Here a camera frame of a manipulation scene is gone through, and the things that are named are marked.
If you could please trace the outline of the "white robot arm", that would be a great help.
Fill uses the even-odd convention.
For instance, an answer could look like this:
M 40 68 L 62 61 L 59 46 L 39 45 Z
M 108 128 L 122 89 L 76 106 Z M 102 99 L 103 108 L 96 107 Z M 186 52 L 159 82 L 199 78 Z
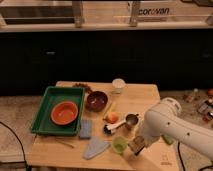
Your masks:
M 162 99 L 145 112 L 136 136 L 142 137 L 144 146 L 149 147 L 161 135 L 168 135 L 213 161 L 213 131 L 179 118 L 181 111 L 177 100 Z

